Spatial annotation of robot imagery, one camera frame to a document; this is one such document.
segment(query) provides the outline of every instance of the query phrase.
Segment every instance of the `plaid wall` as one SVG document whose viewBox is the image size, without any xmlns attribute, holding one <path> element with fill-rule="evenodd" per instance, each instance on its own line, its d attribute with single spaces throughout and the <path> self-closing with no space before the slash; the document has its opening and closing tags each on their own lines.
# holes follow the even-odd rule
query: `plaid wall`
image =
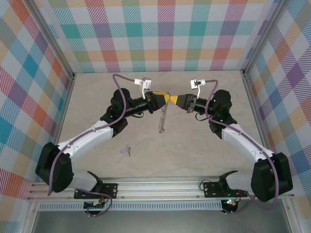
<svg viewBox="0 0 311 233">
<path fill-rule="evenodd" d="M 265 17 L 265 19 L 264 19 L 264 21 L 263 21 L 263 23 L 262 23 L 262 25 L 261 25 L 261 27 L 260 27 L 260 29 L 259 29 L 257 35 L 256 35 L 254 41 L 253 41 L 253 44 L 252 44 L 252 46 L 251 46 L 251 48 L 250 48 L 250 50 L 249 50 L 249 52 L 248 52 L 248 54 L 247 54 L 247 56 L 246 56 L 246 59 L 245 59 L 245 61 L 243 62 L 242 69 L 245 69 L 245 68 L 246 68 L 247 63 L 248 63 L 250 57 L 252 56 L 253 51 L 254 51 L 254 49 L 256 48 L 258 42 L 260 41 L 261 36 L 262 36 L 262 34 L 263 34 L 263 32 L 264 32 L 264 30 L 265 30 L 265 28 L 266 28 L 266 26 L 267 26 L 267 24 L 268 24 L 268 22 L 269 22 L 271 16 L 273 15 L 273 12 L 274 12 L 274 10 L 276 9 L 276 6 L 277 6 L 277 4 L 278 4 L 279 2 L 280 2 L 280 0 L 274 0 L 274 1 L 273 1 L 272 5 L 271 5 L 271 7 L 270 7 L 270 9 L 269 9 L 269 12 L 268 12 L 268 14 L 266 15 L 266 17 Z"/>
<path fill-rule="evenodd" d="M 14 233 L 69 78 L 22 0 L 0 6 L 0 233 Z"/>
<path fill-rule="evenodd" d="M 311 0 L 292 0 L 250 72 L 274 151 L 289 155 L 300 214 L 311 228 Z"/>
<path fill-rule="evenodd" d="M 36 2 L 77 72 L 239 70 L 273 12 L 261 14 L 273 0 Z"/>
</svg>

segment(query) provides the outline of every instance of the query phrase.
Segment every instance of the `yellow object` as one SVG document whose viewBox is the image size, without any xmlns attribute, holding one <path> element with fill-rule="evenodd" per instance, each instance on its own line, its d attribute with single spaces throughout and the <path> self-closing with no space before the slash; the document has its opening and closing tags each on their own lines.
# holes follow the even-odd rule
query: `yellow object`
<svg viewBox="0 0 311 233">
<path fill-rule="evenodd" d="M 167 92 L 161 92 L 161 91 L 153 91 L 155 95 L 163 95 L 165 98 L 165 102 L 167 103 L 170 100 L 170 94 Z"/>
<path fill-rule="evenodd" d="M 178 96 L 171 96 L 171 101 L 176 104 L 177 103 L 177 99 L 178 99 Z"/>
</svg>

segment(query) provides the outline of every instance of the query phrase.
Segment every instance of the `gray floor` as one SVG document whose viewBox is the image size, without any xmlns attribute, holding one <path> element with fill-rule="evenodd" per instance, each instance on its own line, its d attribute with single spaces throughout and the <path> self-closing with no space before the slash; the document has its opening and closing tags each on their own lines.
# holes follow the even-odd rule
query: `gray floor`
<svg viewBox="0 0 311 233">
<path fill-rule="evenodd" d="M 130 78 L 152 79 L 154 91 L 171 94 L 194 93 L 190 80 L 217 79 L 218 89 L 232 96 L 232 116 L 260 141 L 249 101 L 239 71 L 140 72 L 122 73 Z M 138 86 L 118 79 L 129 89 L 132 98 L 139 97 Z M 207 98 L 212 84 L 202 86 L 201 96 Z M 68 140 L 95 123 L 110 105 L 116 90 L 112 74 L 78 74 L 60 141 Z M 144 118 L 130 117 L 128 126 L 115 138 L 104 142 L 82 157 L 74 168 L 90 170 L 100 177 L 208 176 L 238 169 L 250 172 L 252 165 L 230 144 L 214 135 L 207 121 L 195 120 L 172 102 L 169 103 L 165 132 L 158 133 L 160 111 L 145 113 Z M 129 144 L 131 157 L 120 154 Z"/>
<path fill-rule="evenodd" d="M 281 203 L 271 211 L 255 204 L 236 215 L 258 233 L 289 233 Z M 250 233 L 221 211 L 109 211 L 100 217 L 84 212 L 39 212 L 35 233 Z"/>
</svg>

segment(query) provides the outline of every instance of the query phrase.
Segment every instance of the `black cable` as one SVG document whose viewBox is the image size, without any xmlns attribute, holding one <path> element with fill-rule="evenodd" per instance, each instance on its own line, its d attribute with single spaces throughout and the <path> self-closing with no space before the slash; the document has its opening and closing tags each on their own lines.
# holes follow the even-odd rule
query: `black cable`
<svg viewBox="0 0 311 233">
<path fill-rule="evenodd" d="M 204 118 L 204 119 L 202 119 L 202 120 L 199 120 L 199 119 L 198 119 L 198 117 L 197 117 L 197 115 L 198 115 L 198 114 L 199 114 L 199 113 L 197 113 L 197 114 L 195 115 L 195 119 L 196 119 L 196 120 L 198 120 L 198 121 L 204 121 L 204 120 L 207 120 L 207 117 L 206 117 L 206 118 Z"/>
<path fill-rule="evenodd" d="M 205 180 L 202 180 L 201 181 L 201 183 L 199 184 L 199 189 L 201 190 L 201 191 L 203 191 L 204 192 L 204 190 L 203 189 L 201 189 L 201 184 L 203 183 L 203 181 L 209 181 L 209 182 L 211 182 L 210 180 L 208 180 L 208 179 L 205 179 Z"/>
<path fill-rule="evenodd" d="M 135 116 L 135 115 L 132 115 L 132 117 L 135 117 L 135 118 L 143 118 L 144 117 L 144 113 L 141 113 L 142 114 L 142 116 Z"/>
</svg>

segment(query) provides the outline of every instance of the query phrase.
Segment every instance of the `metal corner post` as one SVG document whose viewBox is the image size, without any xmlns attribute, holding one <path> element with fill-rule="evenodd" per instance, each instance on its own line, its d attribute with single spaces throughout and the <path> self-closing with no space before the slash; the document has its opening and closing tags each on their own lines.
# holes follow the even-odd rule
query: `metal corner post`
<svg viewBox="0 0 311 233">
<path fill-rule="evenodd" d="M 264 147 L 266 147 L 266 148 L 270 148 L 270 144 L 269 144 L 269 141 L 266 138 L 264 126 L 263 126 L 263 123 L 262 123 L 262 120 L 261 120 L 258 108 L 257 108 L 256 103 L 255 103 L 255 97 L 253 95 L 250 83 L 249 83 L 248 79 L 245 77 L 245 75 L 243 74 L 242 71 L 241 71 L 241 77 L 242 77 L 243 84 L 244 84 L 244 87 L 245 87 L 245 90 L 246 90 L 246 94 L 247 94 L 247 97 L 248 97 L 248 100 L 249 100 L 249 104 L 250 104 L 252 112 L 253 112 L 253 116 L 255 118 L 255 123 L 257 125 L 257 129 L 258 129 L 258 133 L 259 133 L 262 145 Z"/>
<path fill-rule="evenodd" d="M 57 126 L 56 133 L 55 133 L 55 137 L 54 137 L 54 143 L 55 144 L 58 143 L 61 131 L 63 129 L 63 125 L 64 125 L 64 121 L 65 121 L 65 116 L 66 116 L 66 113 L 67 113 L 67 110 L 68 110 L 69 101 L 70 101 L 71 94 L 72 94 L 72 91 L 73 91 L 74 82 L 75 82 L 75 78 L 73 77 L 73 79 L 71 79 L 70 83 L 69 83 L 69 88 L 68 88 L 68 93 L 67 93 L 66 100 L 65 100 L 65 103 L 64 103 L 64 108 L 62 110 L 60 121 L 59 121 L 59 124 Z"/>
<path fill-rule="evenodd" d="M 255 47 L 246 67 L 244 70 L 244 73 L 247 77 L 247 74 L 251 71 L 253 66 L 255 65 L 256 61 L 258 60 L 264 46 L 266 45 L 267 41 L 269 40 L 270 36 L 272 35 L 274 29 L 276 28 L 277 23 L 281 19 L 284 11 L 286 10 L 288 4 L 291 0 L 279 0 L 278 5 L 276 6 L 276 9 L 274 10 L 264 32 L 262 33 L 262 36 Z"/>
<path fill-rule="evenodd" d="M 64 68 L 65 72 L 69 77 L 73 79 L 74 72 L 71 69 L 66 57 L 64 56 L 63 52 L 58 46 L 58 43 L 53 36 L 48 24 L 46 23 L 45 19 L 43 18 L 40 10 L 38 9 L 37 5 L 34 3 L 33 0 L 23 0 L 24 4 L 26 5 L 28 11 L 30 12 L 31 16 L 34 18 L 35 22 L 37 23 L 40 31 L 44 35 L 45 39 L 47 40 L 49 46 L 52 48 L 53 52 L 55 53 L 56 58 Z"/>
</svg>

